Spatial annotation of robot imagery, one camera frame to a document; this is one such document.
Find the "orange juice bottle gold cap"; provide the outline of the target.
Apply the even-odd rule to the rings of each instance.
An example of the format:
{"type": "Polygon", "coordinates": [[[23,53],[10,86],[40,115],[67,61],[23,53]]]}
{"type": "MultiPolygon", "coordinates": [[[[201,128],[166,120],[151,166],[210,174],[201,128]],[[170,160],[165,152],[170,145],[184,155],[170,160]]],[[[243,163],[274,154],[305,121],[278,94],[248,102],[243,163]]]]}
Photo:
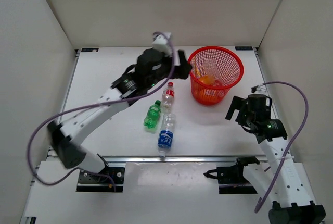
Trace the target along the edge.
{"type": "Polygon", "coordinates": [[[215,78],[214,76],[203,76],[201,78],[198,79],[199,82],[201,82],[204,85],[208,85],[208,86],[213,86],[215,84],[215,78]]]}

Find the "clear bottle white cap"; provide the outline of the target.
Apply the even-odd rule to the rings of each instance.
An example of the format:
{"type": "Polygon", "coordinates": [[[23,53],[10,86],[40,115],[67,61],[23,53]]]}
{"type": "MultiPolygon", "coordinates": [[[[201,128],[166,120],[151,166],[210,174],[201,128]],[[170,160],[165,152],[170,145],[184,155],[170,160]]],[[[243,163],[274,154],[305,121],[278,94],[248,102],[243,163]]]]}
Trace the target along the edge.
{"type": "Polygon", "coordinates": [[[213,59],[210,59],[204,61],[202,65],[206,75],[214,76],[215,84],[213,86],[222,86],[222,76],[218,70],[216,62],[213,59]]]}

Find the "clear bottle red label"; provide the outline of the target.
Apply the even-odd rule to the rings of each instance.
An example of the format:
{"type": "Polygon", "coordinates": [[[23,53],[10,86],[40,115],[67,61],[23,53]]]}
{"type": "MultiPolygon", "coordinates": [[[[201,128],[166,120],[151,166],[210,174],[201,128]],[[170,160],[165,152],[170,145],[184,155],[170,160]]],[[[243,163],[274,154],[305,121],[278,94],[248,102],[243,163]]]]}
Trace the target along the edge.
{"type": "Polygon", "coordinates": [[[169,82],[162,93],[161,108],[164,111],[170,111],[174,102],[174,84],[169,82]]]}

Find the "orange soda bottle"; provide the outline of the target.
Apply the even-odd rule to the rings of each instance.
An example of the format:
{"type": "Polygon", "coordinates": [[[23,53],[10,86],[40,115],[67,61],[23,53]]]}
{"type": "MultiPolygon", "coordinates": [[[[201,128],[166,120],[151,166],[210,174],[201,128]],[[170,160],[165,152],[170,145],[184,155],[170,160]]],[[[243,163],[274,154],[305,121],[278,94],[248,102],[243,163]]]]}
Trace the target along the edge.
{"type": "Polygon", "coordinates": [[[201,103],[217,103],[219,100],[217,90],[211,89],[197,90],[196,99],[201,103]]]}

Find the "green Sprite bottle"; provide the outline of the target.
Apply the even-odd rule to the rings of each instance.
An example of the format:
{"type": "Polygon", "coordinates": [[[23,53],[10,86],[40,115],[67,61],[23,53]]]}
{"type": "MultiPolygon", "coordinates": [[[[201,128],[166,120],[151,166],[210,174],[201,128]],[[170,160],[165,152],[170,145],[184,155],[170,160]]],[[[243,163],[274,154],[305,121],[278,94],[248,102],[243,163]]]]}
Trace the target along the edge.
{"type": "Polygon", "coordinates": [[[149,107],[146,117],[144,119],[143,126],[145,131],[151,133],[156,132],[160,115],[161,115],[161,101],[156,100],[154,104],[152,104],[149,107]]]}

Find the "clear bottle blue label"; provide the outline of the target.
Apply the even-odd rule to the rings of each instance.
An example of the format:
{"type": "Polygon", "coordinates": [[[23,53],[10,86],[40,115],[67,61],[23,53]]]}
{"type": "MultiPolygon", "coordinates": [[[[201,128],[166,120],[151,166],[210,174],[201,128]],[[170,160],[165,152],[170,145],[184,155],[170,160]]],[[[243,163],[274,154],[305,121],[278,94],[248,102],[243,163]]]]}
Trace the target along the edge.
{"type": "Polygon", "coordinates": [[[165,160],[167,153],[171,149],[174,137],[175,122],[176,116],[174,114],[166,113],[163,115],[162,125],[157,141],[159,157],[161,160],[165,160]]]}

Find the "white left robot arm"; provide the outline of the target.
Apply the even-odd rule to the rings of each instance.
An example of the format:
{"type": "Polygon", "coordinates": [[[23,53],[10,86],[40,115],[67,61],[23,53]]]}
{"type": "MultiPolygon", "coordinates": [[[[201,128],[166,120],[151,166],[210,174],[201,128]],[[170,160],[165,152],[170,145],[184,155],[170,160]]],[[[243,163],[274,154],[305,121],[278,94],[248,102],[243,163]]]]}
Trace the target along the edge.
{"type": "Polygon", "coordinates": [[[122,76],[98,100],[98,107],[86,109],[61,123],[47,126],[51,146],[66,169],[80,168],[89,172],[97,182],[109,177],[106,161],[82,147],[83,141],[113,115],[127,109],[147,94],[159,81],[171,76],[185,80],[192,69],[185,52],[179,50],[180,65],[172,66],[168,54],[150,48],[143,51],[137,62],[130,65],[122,76]]]}

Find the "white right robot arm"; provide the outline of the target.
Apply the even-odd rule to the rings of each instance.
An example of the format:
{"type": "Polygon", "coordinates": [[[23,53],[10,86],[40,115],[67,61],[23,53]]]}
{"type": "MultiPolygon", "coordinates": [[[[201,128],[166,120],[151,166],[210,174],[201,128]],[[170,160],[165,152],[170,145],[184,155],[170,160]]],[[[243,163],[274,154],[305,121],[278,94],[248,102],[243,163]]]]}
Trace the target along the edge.
{"type": "Polygon", "coordinates": [[[248,133],[254,134],[270,166],[265,171],[259,162],[241,164],[234,168],[239,182],[249,181],[260,201],[272,203],[268,212],[270,223],[321,223],[326,212],[317,205],[301,181],[289,151],[287,133],[279,119],[271,118],[272,99],[264,94],[250,94],[247,98],[234,96],[226,115],[231,120],[239,111],[236,122],[248,133]]]}

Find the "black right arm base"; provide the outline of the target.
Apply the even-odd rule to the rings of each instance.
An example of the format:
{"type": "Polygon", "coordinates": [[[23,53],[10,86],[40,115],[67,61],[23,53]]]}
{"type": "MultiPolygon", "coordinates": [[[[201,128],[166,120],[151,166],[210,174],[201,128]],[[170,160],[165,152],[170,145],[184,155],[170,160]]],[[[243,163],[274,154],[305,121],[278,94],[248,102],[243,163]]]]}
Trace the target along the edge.
{"type": "Polygon", "coordinates": [[[243,176],[244,167],[260,162],[255,156],[239,157],[233,166],[216,167],[203,175],[209,179],[216,179],[219,185],[219,194],[257,194],[254,187],[243,176]]]}

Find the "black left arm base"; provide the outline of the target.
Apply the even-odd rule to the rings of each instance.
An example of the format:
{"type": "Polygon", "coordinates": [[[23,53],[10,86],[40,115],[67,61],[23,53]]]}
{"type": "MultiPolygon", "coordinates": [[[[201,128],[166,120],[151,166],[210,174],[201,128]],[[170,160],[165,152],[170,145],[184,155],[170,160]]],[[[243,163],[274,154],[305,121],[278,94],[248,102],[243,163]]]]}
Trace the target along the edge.
{"type": "Polygon", "coordinates": [[[109,163],[109,168],[98,176],[81,170],[76,185],[77,192],[122,193],[125,178],[125,163],[109,163]]]}

